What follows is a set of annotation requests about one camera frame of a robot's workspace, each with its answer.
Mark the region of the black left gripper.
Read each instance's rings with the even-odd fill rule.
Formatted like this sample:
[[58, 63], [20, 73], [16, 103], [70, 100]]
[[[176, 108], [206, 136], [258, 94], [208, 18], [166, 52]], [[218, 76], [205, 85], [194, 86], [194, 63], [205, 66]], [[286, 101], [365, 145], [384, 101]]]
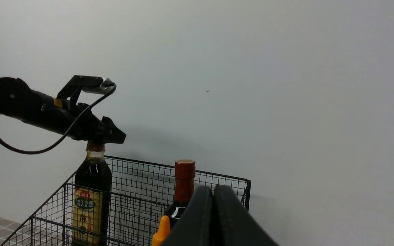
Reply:
[[111, 120], [103, 116], [102, 120], [93, 115], [91, 110], [82, 113], [88, 104], [78, 104], [81, 90], [72, 93], [69, 99], [53, 98], [32, 90], [33, 101], [29, 104], [29, 124], [63, 135], [74, 140], [97, 139], [101, 135], [104, 144], [123, 144], [126, 134]]

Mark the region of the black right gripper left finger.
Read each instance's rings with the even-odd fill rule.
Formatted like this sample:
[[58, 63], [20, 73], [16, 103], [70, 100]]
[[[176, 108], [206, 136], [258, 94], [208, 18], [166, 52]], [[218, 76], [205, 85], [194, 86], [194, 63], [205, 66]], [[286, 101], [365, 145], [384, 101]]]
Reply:
[[209, 187], [200, 186], [185, 212], [161, 243], [162, 246], [211, 246], [214, 198]]

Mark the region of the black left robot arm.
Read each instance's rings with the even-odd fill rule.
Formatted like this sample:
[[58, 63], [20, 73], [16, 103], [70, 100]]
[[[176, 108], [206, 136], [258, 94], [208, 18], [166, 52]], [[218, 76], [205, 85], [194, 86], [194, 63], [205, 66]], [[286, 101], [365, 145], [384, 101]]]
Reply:
[[31, 89], [19, 78], [0, 78], [0, 114], [74, 140], [122, 144], [126, 134], [111, 118], [97, 118], [92, 105], [78, 102], [81, 92], [111, 95], [108, 78], [75, 75], [56, 97]]

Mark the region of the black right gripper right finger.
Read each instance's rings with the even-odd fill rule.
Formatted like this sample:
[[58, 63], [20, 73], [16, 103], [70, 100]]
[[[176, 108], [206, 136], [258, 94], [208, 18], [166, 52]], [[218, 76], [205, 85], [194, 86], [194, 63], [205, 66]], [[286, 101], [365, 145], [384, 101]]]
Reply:
[[214, 193], [214, 246], [277, 246], [242, 205], [233, 189], [217, 185]]

